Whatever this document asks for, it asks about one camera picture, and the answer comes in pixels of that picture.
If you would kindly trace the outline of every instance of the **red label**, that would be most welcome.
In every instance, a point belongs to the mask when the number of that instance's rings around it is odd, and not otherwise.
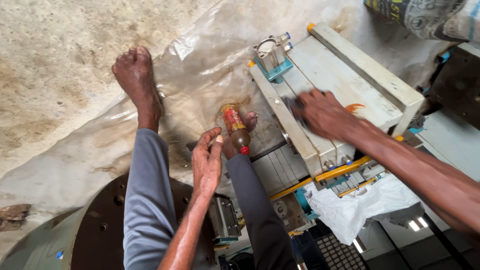
[[[223,110],[223,121],[227,127],[228,134],[231,134],[232,131],[236,129],[247,128],[240,118],[239,109],[234,105]]]

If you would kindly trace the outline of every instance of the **bare foot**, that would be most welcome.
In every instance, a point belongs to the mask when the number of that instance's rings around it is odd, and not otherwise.
[[[252,132],[257,126],[258,114],[256,112],[251,111],[247,113],[242,120],[245,126],[247,127],[247,131]],[[240,151],[233,146],[232,141],[230,140],[230,136],[228,135],[223,137],[222,152],[228,160],[240,154]]]
[[[158,132],[158,120],[163,107],[153,82],[152,61],[145,47],[132,47],[119,55],[112,65],[119,85],[129,95],[138,110],[138,128]]]

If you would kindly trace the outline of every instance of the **leg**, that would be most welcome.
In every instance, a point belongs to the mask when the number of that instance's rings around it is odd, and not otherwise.
[[[177,229],[168,181],[168,146],[158,136],[161,104],[143,47],[119,56],[112,71],[138,109],[124,217],[125,269],[156,269]]]
[[[125,269],[156,269],[176,230],[168,146],[156,132],[139,129],[125,199]]]
[[[258,115],[249,112],[243,122],[251,132]],[[297,269],[293,246],[282,221],[276,215],[264,186],[247,156],[239,154],[228,136],[223,143],[227,171],[232,179],[240,209],[247,223],[256,269]]]

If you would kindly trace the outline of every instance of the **orange paint mark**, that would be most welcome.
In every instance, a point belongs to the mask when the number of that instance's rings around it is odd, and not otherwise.
[[[365,105],[354,103],[346,106],[345,109],[347,109],[349,113],[354,113],[359,107],[365,107]]]

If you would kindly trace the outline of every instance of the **grey trousers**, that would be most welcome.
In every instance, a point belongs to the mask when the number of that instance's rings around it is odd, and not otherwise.
[[[231,158],[227,170],[246,221],[256,269],[297,269],[290,237],[248,157]],[[139,129],[125,198],[125,270],[157,269],[176,230],[168,146],[156,132]]]

